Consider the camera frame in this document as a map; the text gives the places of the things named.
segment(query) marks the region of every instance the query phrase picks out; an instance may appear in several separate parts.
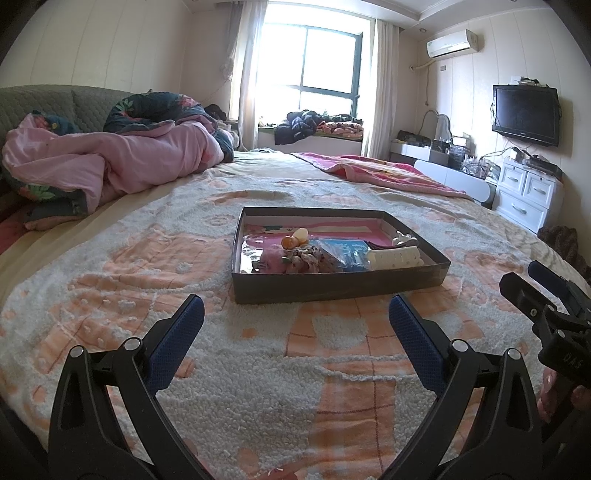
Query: curtain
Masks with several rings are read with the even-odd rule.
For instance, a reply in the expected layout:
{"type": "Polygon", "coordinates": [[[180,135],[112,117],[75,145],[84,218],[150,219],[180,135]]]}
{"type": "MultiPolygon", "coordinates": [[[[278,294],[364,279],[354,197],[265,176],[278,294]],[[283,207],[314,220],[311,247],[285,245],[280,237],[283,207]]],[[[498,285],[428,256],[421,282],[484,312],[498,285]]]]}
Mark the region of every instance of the curtain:
{"type": "Polygon", "coordinates": [[[238,118],[242,145],[247,150],[256,148],[258,143],[256,71],[267,5],[267,0],[244,2],[236,44],[230,88],[230,118],[238,118]]]}
{"type": "Polygon", "coordinates": [[[394,127],[398,83],[400,29],[376,20],[369,97],[374,99],[364,123],[362,152],[366,157],[388,160],[394,127]]]}
{"type": "Polygon", "coordinates": [[[230,5],[217,4],[216,8],[221,7],[230,8],[230,20],[228,22],[228,30],[226,32],[226,60],[220,67],[224,80],[232,79],[234,72],[234,56],[236,54],[236,44],[238,42],[238,31],[240,29],[240,18],[242,16],[242,3],[232,2],[230,5]]]}

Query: pink blanket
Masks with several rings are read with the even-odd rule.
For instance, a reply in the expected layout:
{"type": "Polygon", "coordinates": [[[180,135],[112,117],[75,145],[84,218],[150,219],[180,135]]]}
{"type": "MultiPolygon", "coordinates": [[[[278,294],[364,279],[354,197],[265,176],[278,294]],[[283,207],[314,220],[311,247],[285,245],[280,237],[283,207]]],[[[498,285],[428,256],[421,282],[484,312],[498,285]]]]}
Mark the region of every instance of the pink blanket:
{"type": "Polygon", "coordinates": [[[446,187],[406,163],[392,163],[358,155],[344,155],[342,157],[328,157],[315,153],[294,153],[292,155],[326,173],[333,173],[349,181],[370,183],[404,192],[470,198],[465,192],[458,192],[446,187]]]}
{"type": "Polygon", "coordinates": [[[62,137],[37,128],[27,115],[7,134],[2,162],[27,184],[66,192],[83,190],[87,212],[220,163],[222,150],[199,118],[174,121],[145,132],[106,132],[62,137]]]}

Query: white drawer cabinet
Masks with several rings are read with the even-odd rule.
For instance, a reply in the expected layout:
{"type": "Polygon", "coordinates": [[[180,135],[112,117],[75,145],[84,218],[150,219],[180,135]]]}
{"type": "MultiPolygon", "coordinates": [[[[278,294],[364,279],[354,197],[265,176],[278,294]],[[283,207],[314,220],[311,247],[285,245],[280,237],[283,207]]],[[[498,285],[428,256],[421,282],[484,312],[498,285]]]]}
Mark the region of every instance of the white drawer cabinet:
{"type": "Polygon", "coordinates": [[[560,213],[563,185],[533,168],[506,161],[501,169],[492,209],[534,233],[553,225],[560,213]]]}
{"type": "Polygon", "coordinates": [[[505,190],[521,194],[526,177],[527,172],[516,166],[503,168],[499,177],[499,186],[502,186],[505,190]]]}

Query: bedspread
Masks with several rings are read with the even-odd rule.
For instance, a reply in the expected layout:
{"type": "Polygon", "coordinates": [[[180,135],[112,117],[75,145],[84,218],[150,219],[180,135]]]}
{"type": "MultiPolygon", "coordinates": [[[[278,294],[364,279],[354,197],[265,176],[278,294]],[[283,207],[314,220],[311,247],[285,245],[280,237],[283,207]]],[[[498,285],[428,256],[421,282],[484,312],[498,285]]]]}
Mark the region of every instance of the bedspread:
{"type": "MultiPolygon", "coordinates": [[[[44,445],[69,349],[117,348],[196,293],[206,321],[157,398],[215,478],[363,480],[387,468],[433,400],[389,325],[390,297],[235,304],[231,243],[244,205],[393,214],[452,261],[441,287],[410,293],[420,314],[475,349],[517,347],[539,387],[539,341],[498,281],[508,271],[528,278],[535,258],[585,287],[532,234],[465,199],[233,172],[193,177],[12,291],[0,313],[0,393],[44,445]]],[[[128,443],[143,455],[121,398],[115,391],[112,398],[128,443]]],[[[461,447],[477,400],[450,454],[461,447]]]]}

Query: white desk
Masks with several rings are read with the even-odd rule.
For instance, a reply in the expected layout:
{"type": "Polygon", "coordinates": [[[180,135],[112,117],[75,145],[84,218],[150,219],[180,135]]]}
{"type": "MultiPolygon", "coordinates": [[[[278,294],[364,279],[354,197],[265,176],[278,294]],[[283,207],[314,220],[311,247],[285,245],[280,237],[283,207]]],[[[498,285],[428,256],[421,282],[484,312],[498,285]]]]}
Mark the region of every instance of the white desk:
{"type": "Polygon", "coordinates": [[[436,163],[438,165],[447,166],[448,157],[446,153],[436,152],[429,147],[417,147],[416,145],[408,145],[406,143],[398,143],[393,141],[390,143],[390,152],[393,153],[392,161],[400,161],[396,159],[396,155],[404,155],[405,157],[415,158],[416,160],[423,160],[429,163],[436,163]]]}
{"type": "Polygon", "coordinates": [[[494,197],[495,187],[488,184],[485,180],[477,179],[461,171],[423,160],[417,160],[414,167],[427,177],[443,183],[447,187],[460,192],[466,192],[477,202],[490,202],[494,197]]]}

